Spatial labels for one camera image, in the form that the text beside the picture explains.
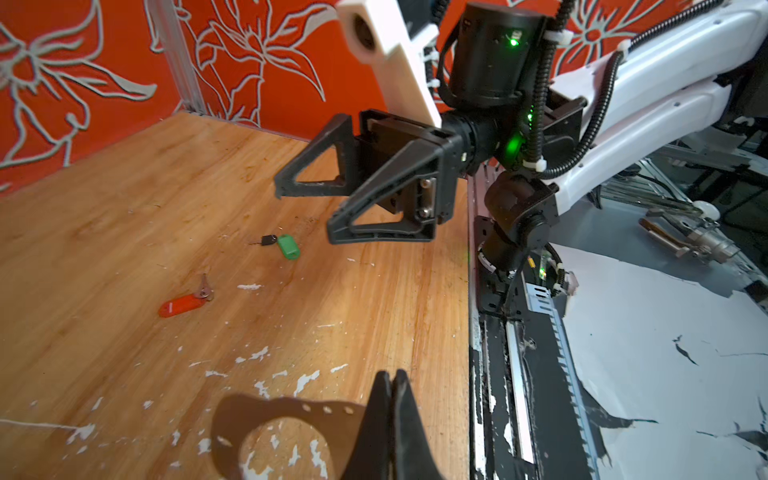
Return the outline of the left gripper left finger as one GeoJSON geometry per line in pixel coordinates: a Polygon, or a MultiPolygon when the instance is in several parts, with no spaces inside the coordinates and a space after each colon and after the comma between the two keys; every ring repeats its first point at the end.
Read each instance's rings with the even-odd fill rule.
{"type": "Polygon", "coordinates": [[[392,393],[390,375],[379,371],[342,479],[384,480],[390,477],[392,393]]]}

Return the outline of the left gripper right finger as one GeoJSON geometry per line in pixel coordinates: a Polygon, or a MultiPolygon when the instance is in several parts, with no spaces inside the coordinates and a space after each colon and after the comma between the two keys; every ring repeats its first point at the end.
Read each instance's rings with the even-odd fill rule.
{"type": "Polygon", "coordinates": [[[393,479],[442,479],[407,373],[399,369],[392,382],[391,476],[393,479]]]}

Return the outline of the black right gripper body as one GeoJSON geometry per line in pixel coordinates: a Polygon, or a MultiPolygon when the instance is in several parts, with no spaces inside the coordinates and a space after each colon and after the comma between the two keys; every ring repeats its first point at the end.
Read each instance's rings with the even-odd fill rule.
{"type": "Polygon", "coordinates": [[[443,224],[453,217],[458,180],[474,162],[474,127],[462,112],[441,127],[367,110],[361,114],[357,216],[373,206],[400,214],[400,224],[443,224]]]}

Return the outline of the green key tag with key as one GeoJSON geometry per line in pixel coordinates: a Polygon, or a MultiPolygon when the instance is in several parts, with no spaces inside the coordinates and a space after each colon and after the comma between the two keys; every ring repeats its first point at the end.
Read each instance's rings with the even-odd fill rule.
{"type": "Polygon", "coordinates": [[[297,260],[301,254],[297,242],[290,235],[265,235],[262,236],[258,241],[250,242],[250,245],[276,245],[281,251],[282,255],[288,260],[297,260]]]}

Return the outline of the red key tag with key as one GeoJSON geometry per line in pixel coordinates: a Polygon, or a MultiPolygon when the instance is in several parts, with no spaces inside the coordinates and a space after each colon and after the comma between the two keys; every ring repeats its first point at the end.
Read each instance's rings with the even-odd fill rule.
{"type": "Polygon", "coordinates": [[[158,315],[161,318],[170,318],[199,309],[211,302],[213,296],[214,291],[208,282],[207,275],[202,274],[196,291],[164,302],[158,309],[158,315]]]}

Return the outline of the metal tool on floor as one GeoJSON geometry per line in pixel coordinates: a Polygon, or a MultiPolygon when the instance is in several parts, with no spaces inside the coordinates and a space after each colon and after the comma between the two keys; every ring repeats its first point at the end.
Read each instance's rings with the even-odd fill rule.
{"type": "Polygon", "coordinates": [[[711,203],[659,200],[639,219],[639,225],[677,258],[686,255],[704,263],[725,264],[741,252],[720,231],[720,211],[711,203]]]}

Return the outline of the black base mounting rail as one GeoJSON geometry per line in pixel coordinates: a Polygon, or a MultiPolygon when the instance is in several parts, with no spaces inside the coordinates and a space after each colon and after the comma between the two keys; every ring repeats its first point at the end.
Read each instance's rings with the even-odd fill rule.
{"type": "Polygon", "coordinates": [[[468,181],[469,476],[597,479],[596,443],[549,290],[529,266],[505,283],[478,257],[493,231],[483,198],[499,174],[484,165],[468,181]]]}

